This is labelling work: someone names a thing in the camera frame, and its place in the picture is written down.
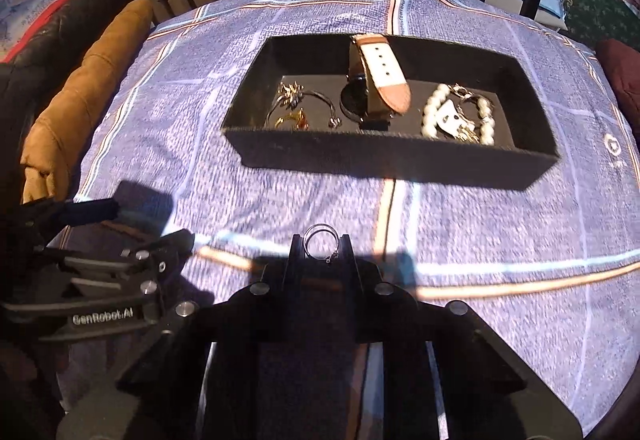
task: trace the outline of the bolt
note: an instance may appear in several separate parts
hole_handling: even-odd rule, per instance
[[[391,295],[394,292],[394,287],[389,283],[378,283],[373,290],[378,295]]]
[[[469,307],[462,301],[452,301],[448,305],[449,311],[455,315],[464,315]]]
[[[155,281],[143,281],[140,283],[140,292],[144,295],[149,295],[158,290],[158,285]]]
[[[188,317],[197,309],[198,307],[196,306],[196,303],[191,301],[182,301],[175,306],[175,313],[180,315],[180,317]]]
[[[254,283],[249,287],[249,292],[253,295],[265,295],[269,293],[269,290],[269,285],[263,282]]]

